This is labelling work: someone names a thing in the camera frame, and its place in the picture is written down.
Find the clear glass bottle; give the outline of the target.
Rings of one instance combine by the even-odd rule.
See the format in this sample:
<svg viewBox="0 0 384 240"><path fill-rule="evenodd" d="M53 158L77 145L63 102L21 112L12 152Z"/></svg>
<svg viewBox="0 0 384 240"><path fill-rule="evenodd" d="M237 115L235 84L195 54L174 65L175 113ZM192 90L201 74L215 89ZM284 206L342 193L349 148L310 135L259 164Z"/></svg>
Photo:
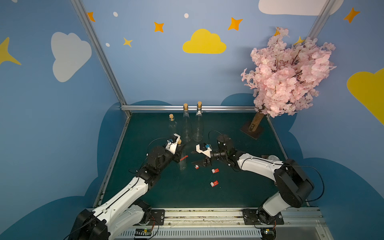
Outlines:
<svg viewBox="0 0 384 240"><path fill-rule="evenodd" d="M203 111L202 111L202 102L197 103L197 113L196 113L196 129L194 130L193 139L196 142L200 142L203 139L204 134L204 121L203 121Z"/></svg>
<svg viewBox="0 0 384 240"><path fill-rule="evenodd" d="M193 131L192 123L189 114L188 104L183 106L183 121L182 121L182 140L185 144L189 143L192 140Z"/></svg>
<svg viewBox="0 0 384 240"><path fill-rule="evenodd" d="M178 134L178 124L173 114L169 114L169 133L170 135Z"/></svg>
<svg viewBox="0 0 384 240"><path fill-rule="evenodd" d="M187 156L187 153L186 153L186 145L183 144L182 140L179 140L178 141L178 147L180 147L180 161L179 161L179 168L180 168L180 171L183 171L186 169L187 167L187 161L186 161L186 158L188 157Z"/></svg>

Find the right aluminium frame post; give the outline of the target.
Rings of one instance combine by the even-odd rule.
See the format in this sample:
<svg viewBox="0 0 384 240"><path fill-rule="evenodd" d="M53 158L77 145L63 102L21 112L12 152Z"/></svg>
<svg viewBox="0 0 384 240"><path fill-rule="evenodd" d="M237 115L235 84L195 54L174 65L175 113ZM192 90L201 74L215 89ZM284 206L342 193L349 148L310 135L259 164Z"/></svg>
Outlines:
<svg viewBox="0 0 384 240"><path fill-rule="evenodd" d="M326 24L329 16L331 15L331 10L335 3L336 3L336 0L326 0L322 10L320 11L310 32L308 33L307 38L310 38L313 40L318 37L324 25Z"/></svg>

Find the left small circuit board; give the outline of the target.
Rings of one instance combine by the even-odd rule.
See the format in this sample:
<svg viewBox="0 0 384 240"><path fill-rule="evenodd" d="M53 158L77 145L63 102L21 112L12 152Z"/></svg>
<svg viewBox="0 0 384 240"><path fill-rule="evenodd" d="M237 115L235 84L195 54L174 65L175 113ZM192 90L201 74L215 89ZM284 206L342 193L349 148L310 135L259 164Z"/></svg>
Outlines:
<svg viewBox="0 0 384 240"><path fill-rule="evenodd" d="M149 239L153 235L153 230L151 229L135 229L134 230L134 239Z"/></svg>

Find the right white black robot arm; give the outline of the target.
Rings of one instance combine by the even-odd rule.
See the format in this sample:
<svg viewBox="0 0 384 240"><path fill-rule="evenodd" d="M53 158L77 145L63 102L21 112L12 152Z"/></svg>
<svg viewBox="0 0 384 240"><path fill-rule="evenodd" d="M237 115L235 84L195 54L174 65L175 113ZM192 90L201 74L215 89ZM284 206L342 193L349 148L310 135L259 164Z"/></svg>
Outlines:
<svg viewBox="0 0 384 240"><path fill-rule="evenodd" d="M249 171L253 162L261 154L282 156L277 140L268 134L265 138L254 140L244 134L231 137L235 149L254 157L243 157L242 170L232 170L227 164L214 161L208 168L193 171L192 190L195 191L194 205L198 207L258 207L264 201L280 192L273 181L274 170L268 167L268 160L259 161L268 176Z"/></svg>

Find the right small circuit board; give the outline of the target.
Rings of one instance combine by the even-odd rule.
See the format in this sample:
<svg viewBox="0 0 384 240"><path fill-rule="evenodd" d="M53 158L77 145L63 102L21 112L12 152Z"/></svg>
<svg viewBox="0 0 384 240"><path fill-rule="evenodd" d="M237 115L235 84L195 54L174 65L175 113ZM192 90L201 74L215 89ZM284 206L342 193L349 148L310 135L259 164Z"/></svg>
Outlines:
<svg viewBox="0 0 384 240"><path fill-rule="evenodd" d="M276 229L262 228L261 231L261 240L275 240L277 236Z"/></svg>

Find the aluminium frame post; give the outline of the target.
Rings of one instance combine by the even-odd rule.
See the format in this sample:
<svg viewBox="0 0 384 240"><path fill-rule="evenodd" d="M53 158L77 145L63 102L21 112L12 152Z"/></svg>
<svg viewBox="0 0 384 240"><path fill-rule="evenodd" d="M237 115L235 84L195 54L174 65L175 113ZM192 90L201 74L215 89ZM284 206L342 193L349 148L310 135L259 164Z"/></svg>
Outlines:
<svg viewBox="0 0 384 240"><path fill-rule="evenodd" d="M336 3L336 0L326 0L322 10L320 11L310 32L308 33L307 38L310 38L313 40L318 37L324 25L326 24L329 16L331 15L331 10L335 3Z"/></svg>
<svg viewBox="0 0 384 240"><path fill-rule="evenodd" d="M93 27L92 21L90 20L88 13L86 11L86 8L83 4L83 1L80 0L71 0L71 3L92 43L92 46L94 47L94 50L100 60L100 63L107 75L107 78L109 79L109 82L121 104L121 106L126 105L126 99L124 97L124 94L122 92L122 89L118 83L118 80L112 70L112 67L107 59L107 56L103 50L103 47L99 41L99 38L96 34L96 31Z"/></svg>

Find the small circuit board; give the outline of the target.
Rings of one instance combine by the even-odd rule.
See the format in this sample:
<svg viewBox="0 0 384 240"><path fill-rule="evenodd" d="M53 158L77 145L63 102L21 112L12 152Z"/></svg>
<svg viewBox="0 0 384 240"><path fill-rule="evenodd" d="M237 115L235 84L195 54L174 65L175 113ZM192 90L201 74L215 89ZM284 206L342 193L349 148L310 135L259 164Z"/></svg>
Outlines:
<svg viewBox="0 0 384 240"><path fill-rule="evenodd" d="M261 240L275 240L277 236L276 229L262 228L261 231Z"/></svg>
<svg viewBox="0 0 384 240"><path fill-rule="evenodd" d="M135 229L134 230L134 239L149 239L153 235L153 230L151 229Z"/></svg>

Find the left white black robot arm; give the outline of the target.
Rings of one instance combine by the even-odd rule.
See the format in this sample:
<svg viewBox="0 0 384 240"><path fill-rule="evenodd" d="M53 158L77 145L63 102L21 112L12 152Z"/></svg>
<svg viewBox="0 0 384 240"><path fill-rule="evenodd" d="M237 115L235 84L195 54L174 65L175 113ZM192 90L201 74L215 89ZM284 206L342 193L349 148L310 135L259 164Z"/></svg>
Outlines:
<svg viewBox="0 0 384 240"><path fill-rule="evenodd" d="M67 240L114 240L126 229L150 220L151 206L140 198L160 179L171 163L179 163L185 148L181 136L173 134L165 146L157 146L148 154L147 163L116 195L93 210L80 212Z"/></svg>

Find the left aluminium frame post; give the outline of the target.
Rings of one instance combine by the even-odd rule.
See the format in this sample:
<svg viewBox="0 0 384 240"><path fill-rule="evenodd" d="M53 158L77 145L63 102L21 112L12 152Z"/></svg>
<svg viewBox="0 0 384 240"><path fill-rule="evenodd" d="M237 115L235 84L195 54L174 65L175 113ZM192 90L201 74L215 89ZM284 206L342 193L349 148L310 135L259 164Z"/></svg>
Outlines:
<svg viewBox="0 0 384 240"><path fill-rule="evenodd" d="M103 47L99 41L99 38L96 34L96 31L93 27L92 21L90 20L88 13L86 11L86 8L83 4L83 1L80 0L71 0L71 3L92 43L92 46L94 47L94 50L100 60L100 63L107 75L107 78L109 79L109 82L121 104L121 106L126 105L126 99L124 97L124 94L122 92L122 89L118 83L118 80L112 70L112 67L107 59L107 56L103 50Z"/></svg>

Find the pink artificial blossom tree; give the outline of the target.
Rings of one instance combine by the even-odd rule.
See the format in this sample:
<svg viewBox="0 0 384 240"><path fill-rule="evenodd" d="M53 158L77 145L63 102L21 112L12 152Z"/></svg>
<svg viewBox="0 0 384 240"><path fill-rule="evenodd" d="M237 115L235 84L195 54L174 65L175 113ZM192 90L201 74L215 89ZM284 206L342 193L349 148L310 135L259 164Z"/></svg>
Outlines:
<svg viewBox="0 0 384 240"><path fill-rule="evenodd" d="M313 106L319 95L316 87L335 69L330 61L336 49L332 43L317 45L317 39L299 39L290 48L284 42L289 30L277 27L267 47L250 54L255 69L244 70L242 81L254 91L256 115L247 132L257 131L264 116L275 118Z"/></svg>

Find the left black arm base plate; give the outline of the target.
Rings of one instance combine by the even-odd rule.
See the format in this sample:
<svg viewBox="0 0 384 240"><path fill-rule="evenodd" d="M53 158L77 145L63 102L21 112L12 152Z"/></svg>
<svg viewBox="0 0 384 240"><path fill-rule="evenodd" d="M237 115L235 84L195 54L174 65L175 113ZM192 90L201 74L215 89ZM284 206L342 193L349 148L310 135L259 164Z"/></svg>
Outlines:
<svg viewBox="0 0 384 240"><path fill-rule="evenodd" d="M135 226L152 226L153 224L163 226L165 221L165 210L164 209L151 209L146 211L142 220L135 224Z"/></svg>

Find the aluminium front rail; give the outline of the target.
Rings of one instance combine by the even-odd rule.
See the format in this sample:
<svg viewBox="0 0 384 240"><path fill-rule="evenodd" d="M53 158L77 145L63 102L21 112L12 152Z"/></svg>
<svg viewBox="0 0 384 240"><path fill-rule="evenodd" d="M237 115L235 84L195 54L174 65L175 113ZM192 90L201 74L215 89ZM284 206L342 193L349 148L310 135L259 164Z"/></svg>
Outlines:
<svg viewBox="0 0 384 240"><path fill-rule="evenodd" d="M284 225L245 225L243 209L167 208L163 226L132 226L114 240L261 240L262 228L276 229L276 240L331 240L318 208L282 211ZM134 239L135 229L151 229L149 239Z"/></svg>

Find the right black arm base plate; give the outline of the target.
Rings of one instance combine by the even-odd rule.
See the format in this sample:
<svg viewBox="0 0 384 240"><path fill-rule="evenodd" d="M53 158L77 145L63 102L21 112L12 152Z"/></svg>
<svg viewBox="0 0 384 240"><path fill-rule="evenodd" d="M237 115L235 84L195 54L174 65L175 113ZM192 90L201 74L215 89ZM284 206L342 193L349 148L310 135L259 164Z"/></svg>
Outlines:
<svg viewBox="0 0 384 240"><path fill-rule="evenodd" d="M241 210L245 225L284 225L281 212L275 216L270 216L261 207L258 209Z"/></svg>

